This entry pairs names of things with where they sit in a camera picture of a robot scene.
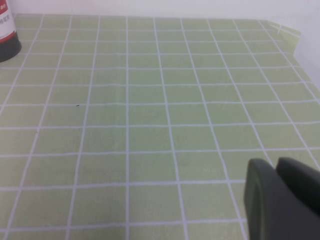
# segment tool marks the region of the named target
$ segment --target green square tile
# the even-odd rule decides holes
[[[129,55],[129,68],[159,68],[159,57],[154,55]]]
[[[126,150],[125,128],[87,128],[83,141],[83,152],[105,153]]]
[[[127,73],[125,69],[95,69],[93,84],[126,84]]]
[[[249,123],[244,107],[240,103],[214,103],[207,105],[213,124]]]
[[[6,228],[11,210],[15,204],[16,191],[0,191],[0,226],[1,228]]]
[[[99,54],[125,54],[127,44],[125,42],[98,42],[96,52]]]
[[[214,41],[210,31],[186,31],[184,34],[188,41]]]
[[[153,30],[154,20],[151,17],[128,17],[129,30]]]
[[[188,54],[185,42],[159,42],[160,54]]]
[[[213,134],[208,126],[179,126],[172,128],[176,150],[216,149]]]
[[[107,227],[107,228],[83,228],[70,231],[69,240],[104,240],[106,236],[111,239],[125,240],[125,227]]]
[[[110,104],[125,102],[125,86],[93,86],[91,89],[91,104]]]
[[[43,110],[43,106],[6,106],[0,127],[37,127]]]
[[[196,68],[223,68],[225,66],[220,55],[192,55]]]
[[[64,46],[63,41],[35,41],[30,53],[32,54],[60,54]]]
[[[176,160],[181,181],[226,179],[217,152],[179,152]]]
[[[205,19],[182,19],[183,28],[185,30],[209,30],[209,25]]]
[[[130,69],[128,72],[129,84],[162,84],[159,69]]]
[[[207,102],[240,102],[236,88],[231,85],[202,86]]]
[[[261,31],[241,31],[241,35],[245,41],[264,41],[272,40],[265,30]]]
[[[290,66],[290,63],[281,53],[276,54],[255,54],[255,59],[261,67]]]
[[[213,30],[236,30],[231,19],[209,19],[209,24]]]
[[[240,224],[238,222],[189,224],[188,233],[190,240],[197,240],[199,239],[199,236],[201,236],[201,239],[203,240],[243,240]]]
[[[260,42],[253,41],[247,42],[249,49],[252,53],[276,53],[279,52],[279,49],[272,41]]]
[[[129,102],[132,104],[164,103],[164,91],[161,86],[131,86]]]
[[[313,100],[306,86],[301,84],[276,84],[272,86],[281,101]]]
[[[0,187],[19,187],[27,160],[28,157],[1,157]]]
[[[231,180],[245,180],[250,159],[267,159],[262,151],[232,151],[223,152],[222,157]]]
[[[235,20],[238,29],[263,29],[258,20]]]
[[[307,150],[290,150],[290,151],[267,151],[266,152],[270,157],[274,166],[278,164],[278,159],[280,157],[289,157],[298,160],[299,162],[306,164],[316,170],[318,170],[315,161],[312,159]]]
[[[32,41],[38,32],[37,29],[19,29],[18,31],[20,41]]]
[[[96,55],[95,67],[98,68],[125,68],[127,57],[125,55]]]
[[[126,106],[90,106],[86,124],[88,126],[126,125]]]
[[[289,119],[279,103],[248,103],[245,105],[254,123],[284,123]]]
[[[130,151],[169,151],[171,141],[168,127],[131,127]]]
[[[129,107],[130,125],[167,125],[164,105],[133,105]]]
[[[127,40],[127,33],[126,31],[123,30],[100,30],[99,31],[99,36],[98,36],[99,41],[126,41]]]
[[[237,88],[244,102],[277,101],[268,85],[239,85]]]
[[[128,52],[130,54],[157,54],[155,42],[129,42]]]
[[[229,68],[249,68],[256,67],[254,58],[248,55],[224,55],[224,61]]]
[[[125,221],[125,187],[83,188],[76,191],[72,225],[123,223]]]
[[[267,83],[260,69],[230,69],[229,71],[236,84]]]
[[[68,41],[96,41],[97,30],[77,30],[71,29],[68,35]]]
[[[260,144],[251,126],[215,126],[220,149],[258,149]]]
[[[170,105],[171,124],[209,124],[203,104]]]
[[[215,42],[189,42],[190,52],[192,54],[218,54],[218,48]]]
[[[154,42],[156,41],[156,33],[154,31],[129,31],[128,40],[131,42],[138,42],[138,41]]]
[[[164,69],[165,84],[197,84],[193,69]]]
[[[129,175],[131,182],[175,181],[176,169],[173,155],[170,153],[132,154]]]
[[[187,220],[237,217],[227,184],[183,184],[181,188]]]
[[[63,54],[60,68],[92,68],[94,55]]]
[[[231,79],[226,69],[197,69],[200,84],[231,84]]]
[[[301,82],[299,76],[291,67],[265,68],[263,72],[271,83]]]
[[[181,22],[178,18],[156,18],[155,27],[157,30],[181,30]]]
[[[90,84],[92,70],[58,69],[55,84]]]
[[[320,91],[319,89],[313,84],[313,83],[307,83],[307,87],[309,88],[310,92],[313,93],[313,95],[320,99]]]
[[[57,231],[12,231],[9,233],[8,240],[57,240],[64,239],[66,232]]]
[[[235,202],[238,205],[240,216],[245,219],[246,209],[244,204],[244,196],[245,196],[245,183],[233,183],[231,184],[232,192],[235,198]]]
[[[72,16],[71,28],[72,29],[97,29],[98,28],[98,16]]]
[[[146,225],[130,228],[130,240],[184,240],[182,225]]]
[[[17,28],[37,29],[40,27],[41,20],[41,15],[17,15],[14,23]]]
[[[320,121],[320,105],[317,102],[284,103],[294,122]]]
[[[67,29],[41,29],[36,40],[65,40],[67,37]]]
[[[66,54],[94,54],[95,47],[95,42],[67,41],[63,52]]]
[[[54,86],[50,104],[86,104],[89,87],[87,86]]]
[[[288,125],[258,125],[256,130],[267,149],[281,148],[303,148],[297,132],[294,127]]]
[[[102,16],[100,18],[100,29],[125,30],[127,29],[125,16]]]
[[[36,154],[63,154],[79,151],[82,128],[41,129],[34,152]]]
[[[294,69],[297,71],[297,73],[305,82],[312,82],[312,80],[310,79],[310,77],[302,67],[295,67]]]
[[[130,222],[180,221],[177,186],[130,187]]]
[[[20,53],[27,54],[30,50],[31,45],[32,45],[32,41],[21,41],[20,40],[20,43],[22,46]]]
[[[320,146],[320,124],[297,125],[297,128],[308,147]]]
[[[17,78],[17,85],[27,84],[48,84],[50,85],[55,77],[55,69],[27,69],[23,68]]]
[[[10,88],[11,88],[10,86],[1,86],[0,87],[0,103],[1,104],[5,102]]]
[[[216,41],[242,41],[238,31],[213,31]]]
[[[168,103],[202,103],[198,86],[166,86]]]
[[[192,68],[190,56],[185,55],[161,55],[161,65],[163,68]]]
[[[33,157],[23,185],[28,187],[73,185],[77,158],[77,155]]]
[[[12,84],[16,78],[17,73],[18,73],[17,69],[1,69],[0,83]]]
[[[23,190],[12,227],[58,227],[68,221],[72,189]]]
[[[49,86],[15,86],[8,99],[8,104],[45,104]]]
[[[82,155],[78,170],[78,184],[124,183],[126,155]]]
[[[243,42],[218,42],[223,54],[248,54],[249,50]]]
[[[28,55],[25,68],[56,68],[58,66],[59,55]]]
[[[86,106],[48,106],[42,126],[82,126]]]
[[[28,154],[34,141],[36,130],[0,130],[0,154]]]
[[[185,41],[185,36],[182,31],[157,31],[157,39],[159,42],[162,41]]]
[[[11,58],[7,61],[1,62],[1,67],[2,68],[20,68],[22,66],[22,63],[24,62],[25,58],[27,58],[27,60],[29,61],[28,55],[18,54],[14,58]]]

